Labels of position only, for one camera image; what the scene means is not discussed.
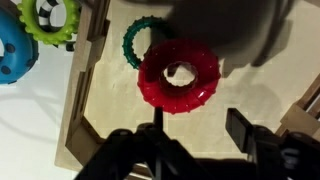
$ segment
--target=wooden frame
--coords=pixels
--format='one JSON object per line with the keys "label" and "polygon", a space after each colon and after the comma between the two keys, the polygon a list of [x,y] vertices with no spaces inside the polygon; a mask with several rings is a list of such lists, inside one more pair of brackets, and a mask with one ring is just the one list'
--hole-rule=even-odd
{"label": "wooden frame", "polygon": [[[104,142],[104,139],[98,135],[84,117],[84,110],[95,63],[101,58],[107,37],[109,22],[106,20],[106,16],[109,3],[110,0],[85,0],[81,13],[76,51],[72,62],[55,161],[57,166],[63,165],[65,167],[66,164],[72,164],[72,166],[66,168],[76,171],[81,170],[82,166],[90,160]],[[313,99],[314,93],[318,91],[319,77],[305,96],[289,109],[281,121],[282,125],[277,134],[283,135],[288,130],[299,130],[312,134],[320,140],[320,123],[315,121],[315,117],[319,116],[320,101],[310,111],[316,116],[313,116],[310,112],[309,114],[304,112],[305,105],[310,103],[310,99]],[[300,128],[303,126],[301,126],[301,121],[298,121],[302,118],[310,123],[304,129]],[[148,170],[141,165],[137,165],[128,179],[147,179],[148,177],[150,177]]]}

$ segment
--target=dog chew toy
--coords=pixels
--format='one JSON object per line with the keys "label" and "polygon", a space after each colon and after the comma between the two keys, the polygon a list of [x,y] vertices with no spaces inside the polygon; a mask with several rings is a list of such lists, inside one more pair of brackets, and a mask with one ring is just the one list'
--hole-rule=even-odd
{"label": "dog chew toy", "polygon": [[38,45],[24,32],[18,18],[0,7],[0,39],[4,56],[0,57],[0,84],[11,84],[27,73],[38,59]]}
{"label": "dog chew toy", "polygon": [[61,44],[72,39],[72,34],[77,32],[79,25],[79,4],[74,0],[63,0],[67,11],[67,18],[64,26],[57,32],[46,32],[38,25],[36,0],[23,0],[18,5],[21,11],[20,21],[26,24],[26,32],[33,35],[37,41],[43,41],[44,44]]}
{"label": "dog chew toy", "polygon": [[[62,1],[47,0],[44,1],[39,10],[39,24],[42,30],[45,32],[53,32],[53,28],[50,23],[51,12],[54,7],[63,3]],[[63,49],[68,52],[74,52],[75,41],[65,41],[61,44],[54,44],[56,48]]]}
{"label": "dog chew toy", "polygon": [[174,32],[170,29],[168,23],[161,18],[156,17],[142,17],[139,20],[134,21],[134,23],[128,28],[127,33],[123,37],[123,51],[128,63],[130,63],[134,69],[138,69],[141,64],[141,59],[137,57],[134,53],[133,39],[135,35],[144,28],[156,28],[162,32],[166,38],[172,39],[175,37]]}
{"label": "dog chew toy", "polygon": [[[174,86],[164,77],[165,69],[177,63],[188,63],[196,70],[190,84]],[[218,58],[206,45],[174,39],[146,53],[139,67],[138,87],[152,106],[162,107],[171,114],[183,113],[204,105],[215,93],[220,76]]]}

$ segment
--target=wooden board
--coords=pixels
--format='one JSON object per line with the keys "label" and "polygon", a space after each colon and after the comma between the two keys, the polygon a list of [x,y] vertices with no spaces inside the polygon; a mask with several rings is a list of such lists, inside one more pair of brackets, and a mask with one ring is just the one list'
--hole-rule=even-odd
{"label": "wooden board", "polygon": [[[248,12],[240,20],[254,18],[250,19],[250,23],[239,26],[242,33],[235,33],[237,36],[220,38],[223,34],[233,34],[228,29],[229,26],[224,26],[224,22],[229,20],[232,24],[232,16],[226,16],[229,14],[226,12],[232,10],[235,1],[228,0],[226,4],[219,4],[218,1],[197,4],[185,2],[146,5],[124,0],[111,1],[108,37],[102,58],[95,65],[94,72],[90,68],[88,71],[86,65],[89,63],[79,63],[77,58],[73,62],[68,91],[71,96],[66,102],[57,150],[58,166],[79,170],[81,165],[78,161],[83,164],[99,147],[98,140],[93,140],[94,132],[89,133],[83,129],[86,124],[81,116],[83,112],[72,116],[72,109],[78,109],[74,107],[82,107],[81,103],[86,102],[83,97],[77,101],[80,97],[76,94],[77,89],[83,88],[79,86],[79,79],[88,79],[85,74],[79,75],[80,71],[87,75],[92,73],[84,115],[91,124],[91,129],[99,136],[105,138],[117,128],[135,130],[138,124],[152,120],[153,108],[143,101],[136,85],[138,72],[126,63],[121,49],[126,28],[142,16],[166,17],[181,36],[207,41],[221,59],[223,78],[217,93],[206,105],[191,113],[164,116],[168,135],[178,139],[195,157],[244,158],[225,131],[227,108],[236,107],[252,123],[265,125],[275,131],[280,125],[281,117],[303,95],[320,72],[320,36],[316,36],[320,30],[320,23],[317,21],[320,10],[317,7],[304,1],[299,2],[286,19],[280,19],[283,28],[273,30],[279,33],[272,36],[269,33],[270,27],[278,24],[274,23],[274,19],[278,19],[275,17],[282,17],[279,13],[274,14],[272,9],[279,6],[277,1],[272,0],[263,6],[263,3],[249,6],[251,1],[245,0],[243,4],[249,9],[240,11]],[[280,9],[280,14],[286,14],[288,8],[281,6]],[[142,56],[150,43],[156,41],[156,37],[157,33],[148,30],[139,33],[134,41],[135,52]],[[274,42],[269,45],[273,48],[266,48],[266,44],[270,44],[267,43],[268,39]],[[79,50],[75,54],[81,59]],[[258,57],[270,60],[261,67],[251,67],[250,63],[259,59]]]}

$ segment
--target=beige surface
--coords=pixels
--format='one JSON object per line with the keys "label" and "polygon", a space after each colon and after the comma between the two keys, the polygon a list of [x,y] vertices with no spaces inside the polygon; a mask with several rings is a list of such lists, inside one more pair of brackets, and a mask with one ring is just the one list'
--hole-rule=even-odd
{"label": "beige surface", "polygon": [[[117,128],[135,130],[138,124],[152,120],[153,108],[143,101],[136,85],[137,71],[126,63],[122,55],[122,37],[135,19],[148,15],[165,17],[170,10],[170,6],[150,7],[111,1],[108,15],[111,29],[103,57],[96,65],[85,112],[102,137],[107,137]],[[288,17],[292,28],[287,47],[260,68],[251,67],[247,61],[261,50],[270,20],[263,20],[262,25],[257,21],[255,31],[250,31],[254,36],[246,37],[245,44],[242,39],[213,48],[222,58],[221,68],[240,68],[236,68],[228,78],[221,79],[217,93],[205,106],[191,113],[165,114],[165,131],[196,157],[244,157],[225,131],[227,108],[236,107],[252,123],[275,131],[281,117],[320,72],[319,19],[317,7],[304,1],[298,3]],[[289,35],[289,29],[284,29],[283,36]],[[137,54],[142,55],[148,48],[149,33],[144,30],[136,37],[134,48]],[[275,49],[281,49],[286,44],[283,41],[280,38]]]}

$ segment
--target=wooden box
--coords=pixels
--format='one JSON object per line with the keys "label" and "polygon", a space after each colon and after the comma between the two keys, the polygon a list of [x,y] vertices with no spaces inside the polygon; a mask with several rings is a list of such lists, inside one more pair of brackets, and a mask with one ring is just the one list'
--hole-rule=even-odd
{"label": "wooden box", "polygon": [[[112,130],[134,131],[152,120],[153,107],[137,87],[138,71],[121,47],[127,27],[142,16],[165,18],[179,37],[204,41],[220,58],[216,94],[190,113],[164,115],[165,132],[195,157],[245,158],[224,128],[227,109],[276,131],[320,72],[319,1],[83,2],[56,154],[60,167],[79,171]],[[161,39],[144,30],[135,52],[141,57]],[[146,177],[141,165],[131,175]]]}

